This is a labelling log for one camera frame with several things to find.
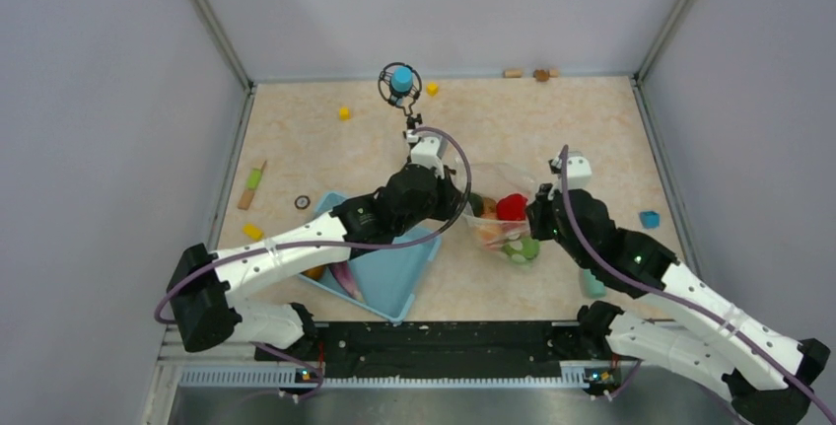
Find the orange toy peach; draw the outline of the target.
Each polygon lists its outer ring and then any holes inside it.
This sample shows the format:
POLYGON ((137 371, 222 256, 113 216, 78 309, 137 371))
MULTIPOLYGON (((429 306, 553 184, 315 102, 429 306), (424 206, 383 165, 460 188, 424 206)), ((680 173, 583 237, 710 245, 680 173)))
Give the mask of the orange toy peach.
POLYGON ((483 217, 476 218, 473 233, 485 247, 500 246, 515 233, 517 227, 514 221, 500 220, 494 213, 487 213, 483 217))

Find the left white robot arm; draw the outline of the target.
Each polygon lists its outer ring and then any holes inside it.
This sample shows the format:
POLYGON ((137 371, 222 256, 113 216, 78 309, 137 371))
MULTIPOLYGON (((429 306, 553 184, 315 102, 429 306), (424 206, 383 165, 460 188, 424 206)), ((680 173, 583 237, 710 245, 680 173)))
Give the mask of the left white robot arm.
POLYGON ((293 359, 312 354, 313 320, 298 303, 260 306, 250 295, 313 267, 399 249, 396 238, 425 220, 440 233, 462 214, 472 175, 458 188, 454 170, 407 164, 374 192, 347 198, 301 227, 240 248, 186 248, 161 302, 173 313, 185 351, 212 349, 239 336, 282 349, 293 359))

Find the dark green toy avocado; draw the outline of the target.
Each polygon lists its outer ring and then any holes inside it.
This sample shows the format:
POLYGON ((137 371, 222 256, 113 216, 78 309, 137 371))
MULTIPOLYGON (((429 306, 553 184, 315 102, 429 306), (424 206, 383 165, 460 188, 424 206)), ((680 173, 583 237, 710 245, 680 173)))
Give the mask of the dark green toy avocado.
POLYGON ((468 195, 468 205, 470 212, 474 217, 481 217, 485 211, 484 198, 475 192, 470 192, 468 195))

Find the clear polka dot zip bag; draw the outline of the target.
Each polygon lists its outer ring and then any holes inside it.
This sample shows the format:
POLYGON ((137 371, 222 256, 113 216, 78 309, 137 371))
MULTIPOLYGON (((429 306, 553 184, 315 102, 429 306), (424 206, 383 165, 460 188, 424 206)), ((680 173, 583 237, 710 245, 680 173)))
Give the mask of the clear polka dot zip bag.
POLYGON ((511 265, 531 268, 540 255, 526 216, 537 189, 533 176, 508 163, 475 163, 470 171, 462 218, 476 245, 511 265))

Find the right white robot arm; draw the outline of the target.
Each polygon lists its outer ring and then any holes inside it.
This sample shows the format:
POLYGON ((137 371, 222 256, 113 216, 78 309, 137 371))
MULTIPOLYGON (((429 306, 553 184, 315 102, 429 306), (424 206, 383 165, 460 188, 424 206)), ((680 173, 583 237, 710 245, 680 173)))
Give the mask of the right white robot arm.
POLYGON ((751 424, 798 424, 811 406, 835 414, 812 385, 829 348, 796 340, 754 319, 701 280, 651 236, 619 228, 582 189, 540 186, 526 206, 533 236, 556 242, 606 287, 674 320, 676 333, 605 301, 578 311, 578 343, 592 358, 632 357, 713 392, 751 424))

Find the red toy bell pepper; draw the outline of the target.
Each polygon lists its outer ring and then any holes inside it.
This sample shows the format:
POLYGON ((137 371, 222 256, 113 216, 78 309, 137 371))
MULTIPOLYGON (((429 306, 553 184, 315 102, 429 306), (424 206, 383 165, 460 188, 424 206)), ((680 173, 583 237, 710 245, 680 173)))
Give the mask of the red toy bell pepper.
POLYGON ((528 199, 521 193, 511 193, 496 203, 496 216, 501 221, 525 221, 528 199))

